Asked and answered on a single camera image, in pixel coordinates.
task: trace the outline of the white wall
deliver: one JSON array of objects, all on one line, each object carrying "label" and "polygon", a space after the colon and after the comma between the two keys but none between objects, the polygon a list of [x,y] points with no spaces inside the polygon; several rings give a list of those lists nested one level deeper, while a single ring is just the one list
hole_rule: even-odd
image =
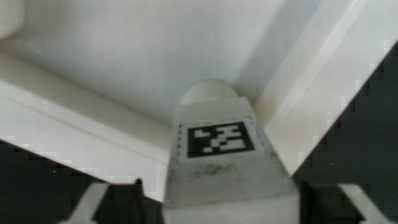
[{"label": "white wall", "polygon": [[23,23],[23,0],[0,0],[0,39],[9,37]]},{"label": "white wall", "polygon": [[[28,0],[24,26],[1,47],[170,124],[190,85],[236,82],[289,1]],[[311,12],[300,14],[305,22]]]}]

